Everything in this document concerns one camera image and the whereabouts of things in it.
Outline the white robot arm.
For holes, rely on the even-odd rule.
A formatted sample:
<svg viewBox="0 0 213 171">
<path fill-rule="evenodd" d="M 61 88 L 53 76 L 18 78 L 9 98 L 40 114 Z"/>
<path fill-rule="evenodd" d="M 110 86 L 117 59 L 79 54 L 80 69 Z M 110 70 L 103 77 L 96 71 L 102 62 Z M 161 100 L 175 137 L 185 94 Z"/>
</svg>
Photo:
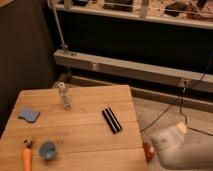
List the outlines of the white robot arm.
<svg viewBox="0 0 213 171">
<path fill-rule="evenodd" d="M 185 145 L 184 123 L 160 129 L 150 135 L 160 164 L 166 169 L 213 170 L 213 139 Z"/>
</svg>

